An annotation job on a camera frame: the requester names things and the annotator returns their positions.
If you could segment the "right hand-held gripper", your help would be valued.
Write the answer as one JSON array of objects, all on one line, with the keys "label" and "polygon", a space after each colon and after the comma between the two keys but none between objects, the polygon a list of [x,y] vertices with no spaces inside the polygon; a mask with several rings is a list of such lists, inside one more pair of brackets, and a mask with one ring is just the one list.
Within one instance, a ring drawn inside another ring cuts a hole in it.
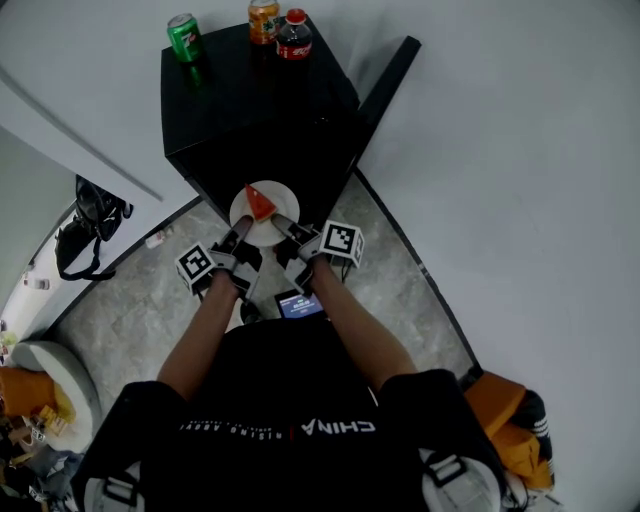
[{"label": "right hand-held gripper", "polygon": [[327,220],[317,231],[305,227],[288,217],[275,213],[271,223],[285,236],[278,245],[276,259],[284,269],[287,281],[305,295],[311,294],[312,261],[324,255],[329,262],[342,266],[342,278],[350,268],[359,268],[365,248],[365,239],[359,227]]}]

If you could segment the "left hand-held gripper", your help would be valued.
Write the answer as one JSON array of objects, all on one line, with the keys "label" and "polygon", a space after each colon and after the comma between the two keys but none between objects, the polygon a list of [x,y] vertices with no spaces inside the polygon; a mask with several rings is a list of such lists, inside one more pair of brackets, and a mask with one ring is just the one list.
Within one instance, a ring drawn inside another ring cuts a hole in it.
[{"label": "left hand-held gripper", "polygon": [[253,224],[251,215],[243,215],[211,248],[197,242],[176,258],[178,276],[192,295],[202,298],[214,275],[226,272],[241,299],[251,299],[263,261],[260,250],[245,241]]}]

